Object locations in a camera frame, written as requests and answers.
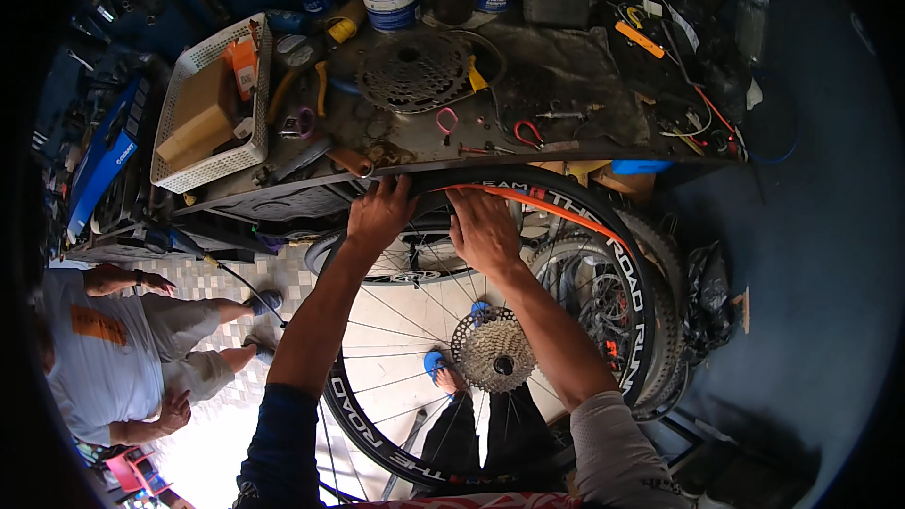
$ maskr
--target blue cable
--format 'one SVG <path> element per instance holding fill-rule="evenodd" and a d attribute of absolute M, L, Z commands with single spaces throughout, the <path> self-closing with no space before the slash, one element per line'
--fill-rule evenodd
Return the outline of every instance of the blue cable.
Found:
<path fill-rule="evenodd" d="M 765 71 L 763 69 L 756 69 L 752 73 L 755 76 L 762 75 L 762 76 L 776 77 L 775 74 L 770 73 L 769 71 Z M 798 147 L 798 139 L 800 137 L 801 137 L 801 126 L 799 125 L 799 119 L 798 119 L 798 107 L 796 107 L 796 110 L 795 110 L 795 138 L 792 140 L 792 147 L 790 147 L 788 149 L 788 152 L 786 152 L 785 155 L 783 155 L 782 157 L 775 158 L 775 159 L 769 159 L 769 158 L 762 158 L 762 157 L 756 155 L 755 153 L 751 152 L 751 150 L 749 150 L 748 148 L 745 148 L 745 150 L 748 152 L 748 156 L 752 160 L 757 162 L 758 164 L 781 164 L 781 163 L 785 162 L 789 158 L 789 156 L 792 155 L 793 152 L 795 152 L 795 149 Z"/>

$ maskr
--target blue flip-flop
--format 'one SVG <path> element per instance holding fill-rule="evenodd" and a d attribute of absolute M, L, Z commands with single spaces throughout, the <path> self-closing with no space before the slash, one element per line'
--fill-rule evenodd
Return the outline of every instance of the blue flip-flop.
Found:
<path fill-rule="evenodd" d="M 424 373 L 431 376 L 434 385 L 437 384 L 437 371 L 446 367 L 446 358 L 439 350 L 431 350 L 424 355 Z"/>
<path fill-rule="evenodd" d="M 475 319 L 474 327 L 478 328 L 481 325 L 481 320 L 489 317 L 490 315 L 487 311 L 491 310 L 491 304 L 487 301 L 475 301 L 471 306 L 471 317 Z"/>

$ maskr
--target black pants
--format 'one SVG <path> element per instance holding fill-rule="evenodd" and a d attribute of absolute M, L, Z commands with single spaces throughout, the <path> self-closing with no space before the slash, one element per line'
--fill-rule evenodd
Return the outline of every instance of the black pants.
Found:
<path fill-rule="evenodd" d="M 491 394 L 485 471 L 498 474 L 515 472 L 555 454 L 560 448 L 531 399 L 526 383 L 509 393 Z M 475 435 L 474 404 L 470 395 L 458 393 L 446 406 L 424 438 L 421 459 L 458 475 L 479 474 L 481 464 L 478 460 L 478 437 Z M 412 497 L 440 497 L 486 491 L 566 491 L 566 485 L 560 476 L 550 476 L 549 479 L 542 478 L 539 481 L 532 478 L 530 484 L 445 484 L 433 489 L 416 485 Z"/>

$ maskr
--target black plastic bag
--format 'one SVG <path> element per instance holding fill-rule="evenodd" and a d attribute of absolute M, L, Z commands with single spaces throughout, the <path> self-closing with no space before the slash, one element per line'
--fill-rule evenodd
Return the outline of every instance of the black plastic bag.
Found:
<path fill-rule="evenodd" d="M 696 365 L 732 334 L 730 280 L 719 241 L 695 249 L 688 257 L 689 295 L 686 309 L 687 358 Z"/>

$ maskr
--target cloth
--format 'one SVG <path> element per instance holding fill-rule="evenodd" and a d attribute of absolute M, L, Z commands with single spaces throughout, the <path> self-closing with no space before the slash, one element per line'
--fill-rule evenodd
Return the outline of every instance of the cloth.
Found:
<path fill-rule="evenodd" d="M 213 300 L 183 301 L 154 293 L 140 299 L 167 390 L 176 395 L 191 390 L 188 402 L 195 405 L 211 399 L 235 379 L 229 362 L 219 353 L 192 352 L 220 325 L 220 309 Z"/>
<path fill-rule="evenodd" d="M 89 297 L 82 271 L 54 268 L 37 308 L 53 339 L 47 384 L 73 435 L 109 446 L 109 423 L 154 413 L 163 374 L 138 297 Z"/>
<path fill-rule="evenodd" d="M 300 390 L 278 383 L 266 386 L 248 458 L 236 478 L 239 496 L 234 509 L 323 506 L 314 458 L 317 408 L 317 400 Z M 349 506 L 688 509 L 618 392 L 606 391 L 584 402 L 572 414 L 571 424 L 579 499 L 567 493 L 490 492 Z"/>
<path fill-rule="evenodd" d="M 473 475 L 481 465 L 478 460 L 478 437 L 475 434 L 474 404 L 467 393 L 458 393 L 440 414 L 424 437 L 421 458 L 437 468 Z M 484 469 L 524 470 L 558 450 L 526 384 L 510 393 L 491 394 L 491 420 L 487 429 L 487 459 Z M 487 485 L 479 485 L 487 491 Z M 559 476 L 548 480 L 532 478 L 530 484 L 501 484 L 498 491 L 530 489 L 533 492 L 565 492 L 565 481 Z M 475 486 L 446 485 L 436 489 L 416 485 L 413 497 L 437 497 L 471 493 Z"/>

